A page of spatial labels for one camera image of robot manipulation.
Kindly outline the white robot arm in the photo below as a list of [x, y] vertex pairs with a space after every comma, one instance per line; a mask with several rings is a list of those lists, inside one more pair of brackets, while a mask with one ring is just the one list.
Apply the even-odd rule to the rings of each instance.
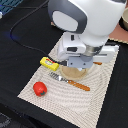
[[49, 16], [56, 27], [64, 30], [57, 50], [60, 64], [82, 70], [94, 62], [111, 61], [119, 47], [106, 46], [106, 42], [126, 3], [127, 0], [49, 0]]

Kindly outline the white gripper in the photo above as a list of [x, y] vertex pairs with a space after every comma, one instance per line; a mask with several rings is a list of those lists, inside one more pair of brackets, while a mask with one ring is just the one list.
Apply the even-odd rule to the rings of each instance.
[[82, 70], [90, 68], [94, 62], [110, 62], [118, 49], [118, 45], [92, 47], [84, 44], [77, 34], [64, 33], [59, 42], [57, 58], [64, 66]]

